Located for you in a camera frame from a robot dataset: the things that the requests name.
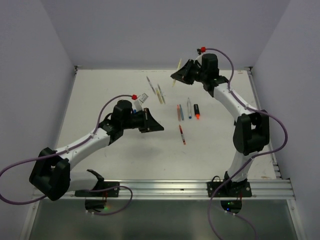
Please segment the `yellow pen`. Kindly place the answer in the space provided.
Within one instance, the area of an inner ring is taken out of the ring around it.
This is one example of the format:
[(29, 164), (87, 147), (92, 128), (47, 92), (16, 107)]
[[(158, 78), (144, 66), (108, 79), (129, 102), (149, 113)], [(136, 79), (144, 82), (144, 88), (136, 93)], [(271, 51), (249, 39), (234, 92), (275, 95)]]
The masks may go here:
[[(177, 68), (176, 68), (176, 72), (181, 68), (181, 63), (182, 63), (182, 58), (179, 59), (179, 62), (178, 62)], [(174, 87), (175, 84), (176, 84), (176, 79), (173, 78), (172, 87)]]
[(157, 85), (155, 91), (156, 91), (156, 94), (158, 96), (160, 104), (166, 104), (166, 101), (165, 101), (165, 98), (164, 98), (164, 94), (163, 94), (159, 84)]

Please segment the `light blue pen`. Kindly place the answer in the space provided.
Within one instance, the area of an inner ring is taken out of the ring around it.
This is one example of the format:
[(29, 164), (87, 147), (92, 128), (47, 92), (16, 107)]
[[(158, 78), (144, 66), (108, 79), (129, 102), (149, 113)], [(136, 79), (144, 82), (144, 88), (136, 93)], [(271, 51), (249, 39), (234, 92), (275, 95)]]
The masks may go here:
[(183, 113), (183, 108), (181, 104), (179, 104), (179, 111), (180, 111), (180, 119), (181, 121), (184, 121), (184, 113)]

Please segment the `grey thin pen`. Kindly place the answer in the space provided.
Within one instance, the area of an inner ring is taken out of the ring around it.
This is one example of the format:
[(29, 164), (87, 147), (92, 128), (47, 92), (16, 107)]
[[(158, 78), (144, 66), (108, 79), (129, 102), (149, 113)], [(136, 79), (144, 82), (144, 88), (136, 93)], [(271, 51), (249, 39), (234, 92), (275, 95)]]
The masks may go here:
[(149, 77), (148, 77), (148, 76), (146, 76), (146, 79), (147, 79), (148, 84), (150, 85), (150, 87), (151, 87), (151, 89), (152, 89), (153, 93), (156, 95), (156, 91), (155, 91), (155, 89), (154, 89), (154, 87), (153, 87), (153, 84), (151, 83), (151, 81), (150, 81)]

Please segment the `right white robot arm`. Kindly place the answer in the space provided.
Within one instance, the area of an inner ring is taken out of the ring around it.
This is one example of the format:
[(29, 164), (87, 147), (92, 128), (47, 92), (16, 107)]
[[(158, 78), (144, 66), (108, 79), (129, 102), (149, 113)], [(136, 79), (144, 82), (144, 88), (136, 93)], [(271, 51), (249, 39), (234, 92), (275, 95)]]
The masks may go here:
[(213, 53), (201, 56), (201, 61), (189, 59), (186, 64), (170, 76), (186, 85), (199, 82), (209, 95), (219, 101), (234, 118), (232, 137), (236, 149), (232, 164), (226, 171), (223, 192), (235, 196), (240, 183), (247, 180), (253, 156), (259, 154), (270, 142), (269, 117), (256, 110), (241, 96), (229, 88), (229, 80), (220, 75), (218, 58)]

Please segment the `orange ink pen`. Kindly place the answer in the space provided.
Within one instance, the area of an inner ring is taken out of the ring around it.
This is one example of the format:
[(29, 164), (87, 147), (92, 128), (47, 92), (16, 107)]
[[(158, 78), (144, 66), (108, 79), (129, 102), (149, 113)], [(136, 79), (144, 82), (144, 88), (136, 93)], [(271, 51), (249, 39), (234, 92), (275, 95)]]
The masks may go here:
[(181, 121), (181, 111), (180, 111), (180, 105), (177, 104), (177, 117), (178, 117), (178, 121)]

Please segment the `red ink pen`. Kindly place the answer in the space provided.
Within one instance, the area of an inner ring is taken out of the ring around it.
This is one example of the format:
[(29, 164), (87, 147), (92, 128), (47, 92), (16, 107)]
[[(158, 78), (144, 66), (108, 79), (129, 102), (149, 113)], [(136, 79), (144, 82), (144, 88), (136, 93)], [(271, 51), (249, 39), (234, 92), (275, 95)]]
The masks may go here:
[(182, 139), (183, 145), (186, 145), (186, 140), (185, 140), (185, 137), (184, 137), (183, 129), (182, 129), (182, 126), (180, 124), (179, 124), (179, 131), (180, 131), (180, 135), (181, 135), (181, 139)]

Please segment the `black orange highlighter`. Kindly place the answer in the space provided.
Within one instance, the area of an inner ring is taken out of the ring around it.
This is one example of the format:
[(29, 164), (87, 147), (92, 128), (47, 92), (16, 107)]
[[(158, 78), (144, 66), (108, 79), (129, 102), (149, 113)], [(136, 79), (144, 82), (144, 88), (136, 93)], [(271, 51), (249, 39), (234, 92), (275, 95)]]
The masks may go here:
[(194, 115), (195, 115), (196, 119), (199, 120), (200, 119), (200, 110), (199, 110), (198, 104), (194, 104), (193, 108), (194, 108)]

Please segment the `blue cap white marker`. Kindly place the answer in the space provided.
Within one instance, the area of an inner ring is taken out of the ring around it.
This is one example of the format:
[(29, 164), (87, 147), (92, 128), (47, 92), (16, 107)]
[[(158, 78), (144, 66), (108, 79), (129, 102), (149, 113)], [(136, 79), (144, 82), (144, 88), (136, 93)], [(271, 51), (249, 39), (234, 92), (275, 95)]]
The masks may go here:
[(187, 98), (187, 112), (188, 112), (188, 118), (191, 119), (192, 118), (192, 103), (190, 98)]

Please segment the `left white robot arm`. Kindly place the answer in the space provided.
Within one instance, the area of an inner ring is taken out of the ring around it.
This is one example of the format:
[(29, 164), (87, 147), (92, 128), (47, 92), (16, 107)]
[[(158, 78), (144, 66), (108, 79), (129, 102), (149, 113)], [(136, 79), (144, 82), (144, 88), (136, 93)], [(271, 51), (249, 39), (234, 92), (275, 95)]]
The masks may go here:
[(141, 133), (163, 131), (148, 108), (143, 108), (134, 96), (136, 110), (128, 100), (118, 100), (113, 111), (103, 120), (98, 119), (95, 128), (75, 142), (52, 150), (44, 148), (31, 171), (29, 182), (50, 200), (56, 201), (67, 192), (77, 197), (104, 196), (119, 184), (109, 185), (103, 176), (92, 169), (73, 172), (73, 168), (96, 151), (105, 148), (124, 134), (137, 129)]

